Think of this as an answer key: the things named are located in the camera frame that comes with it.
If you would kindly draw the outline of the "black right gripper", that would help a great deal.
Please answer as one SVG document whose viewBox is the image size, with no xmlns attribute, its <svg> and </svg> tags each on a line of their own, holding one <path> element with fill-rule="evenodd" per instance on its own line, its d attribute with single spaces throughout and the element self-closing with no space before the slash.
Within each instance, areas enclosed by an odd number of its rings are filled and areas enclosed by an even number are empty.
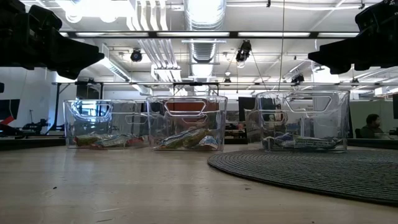
<svg viewBox="0 0 398 224">
<path fill-rule="evenodd" d="M 397 65 L 397 1 L 383 0 L 356 15 L 356 37 L 321 45 L 308 58 L 330 68 L 331 74 L 347 72 L 347 66 L 394 67 Z"/>
</svg>

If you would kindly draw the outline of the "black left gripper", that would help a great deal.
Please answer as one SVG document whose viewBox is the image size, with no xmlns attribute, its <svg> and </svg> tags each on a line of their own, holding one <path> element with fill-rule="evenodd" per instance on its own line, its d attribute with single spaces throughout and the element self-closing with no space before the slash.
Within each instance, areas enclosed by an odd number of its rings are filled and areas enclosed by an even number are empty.
<svg viewBox="0 0 398 224">
<path fill-rule="evenodd" d="M 64 37 L 62 21 L 50 10 L 18 0 L 1 0 L 1 66 L 57 69 L 76 80 L 82 69 L 104 59 L 99 47 Z"/>
</svg>

